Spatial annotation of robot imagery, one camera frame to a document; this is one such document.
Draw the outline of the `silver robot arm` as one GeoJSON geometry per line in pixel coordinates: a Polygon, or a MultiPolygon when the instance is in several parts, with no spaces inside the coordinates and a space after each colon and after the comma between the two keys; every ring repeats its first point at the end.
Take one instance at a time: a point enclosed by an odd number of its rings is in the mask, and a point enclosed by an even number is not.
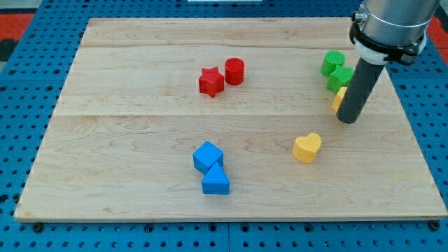
{"type": "Polygon", "coordinates": [[[363,0],[351,16],[349,38],[373,65],[411,65],[426,46],[439,0],[363,0]]]}

